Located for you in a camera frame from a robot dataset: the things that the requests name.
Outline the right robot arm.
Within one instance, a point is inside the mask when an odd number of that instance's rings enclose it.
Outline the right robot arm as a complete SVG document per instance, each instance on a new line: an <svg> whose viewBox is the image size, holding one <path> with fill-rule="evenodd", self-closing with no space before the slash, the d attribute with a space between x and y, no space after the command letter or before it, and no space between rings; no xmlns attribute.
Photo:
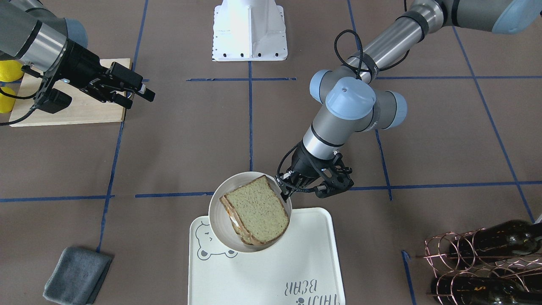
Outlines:
<svg viewBox="0 0 542 305"><path fill-rule="evenodd" d="M85 36L80 23L60 19L39 0L2 0L2 58L19 60L23 72L41 79L37 92L31 95L31 110L55 114L70 106L72 97L54 87L60 80L99 102L126 109L133 102L124 92L154 100L155 93L141 75L118 62L103 66L97 54L80 44Z"/></svg>

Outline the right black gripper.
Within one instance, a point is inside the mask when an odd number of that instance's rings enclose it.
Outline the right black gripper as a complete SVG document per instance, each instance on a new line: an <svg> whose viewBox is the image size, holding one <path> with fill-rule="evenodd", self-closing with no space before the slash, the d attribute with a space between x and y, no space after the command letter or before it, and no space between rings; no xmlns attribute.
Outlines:
<svg viewBox="0 0 542 305"><path fill-rule="evenodd" d="M155 92L147 88L141 75L118 62L104 67L99 56L70 40L52 67L39 68L28 61L25 72L41 79L38 90L31 95L33 106L29 108L29 114L35 110L55 114L70 106L72 97L54 88L60 80L99 102L116 103L125 109L131 109L133 101L122 92L139 95L148 102L155 99Z"/></svg>

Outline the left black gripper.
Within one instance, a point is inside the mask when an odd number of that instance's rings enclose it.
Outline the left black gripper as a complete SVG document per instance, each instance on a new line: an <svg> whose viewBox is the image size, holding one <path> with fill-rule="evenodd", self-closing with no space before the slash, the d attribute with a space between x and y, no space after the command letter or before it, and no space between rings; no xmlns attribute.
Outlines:
<svg viewBox="0 0 542 305"><path fill-rule="evenodd" d="M345 166L343 155L333 151L329 160L312 156L300 141L283 156L274 176L286 202L294 193L314 193L327 198L350 190L352 168Z"/></svg>

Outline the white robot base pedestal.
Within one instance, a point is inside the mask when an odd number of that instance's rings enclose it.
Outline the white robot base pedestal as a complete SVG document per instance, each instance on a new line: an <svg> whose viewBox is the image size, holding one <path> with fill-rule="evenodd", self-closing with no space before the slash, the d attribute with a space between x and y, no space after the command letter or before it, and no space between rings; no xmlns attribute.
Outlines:
<svg viewBox="0 0 542 305"><path fill-rule="evenodd" d="M274 0L224 0L213 17L213 61L287 59L285 14Z"/></svg>

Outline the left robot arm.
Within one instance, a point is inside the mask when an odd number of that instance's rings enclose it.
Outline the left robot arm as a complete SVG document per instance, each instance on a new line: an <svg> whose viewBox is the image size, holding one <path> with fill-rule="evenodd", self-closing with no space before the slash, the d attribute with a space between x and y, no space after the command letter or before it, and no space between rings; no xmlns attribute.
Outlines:
<svg viewBox="0 0 542 305"><path fill-rule="evenodd" d="M341 147L353 133L386 130L408 113L405 98L380 91L371 82L396 67L409 50L447 26L498 34L524 31L541 14L540 0L414 0L368 46L360 47L334 70L321 70L310 81L310 94L321 104L303 139L289 152L291 165L277 171L281 197L314 193L327 198L348 191L354 181Z"/></svg>

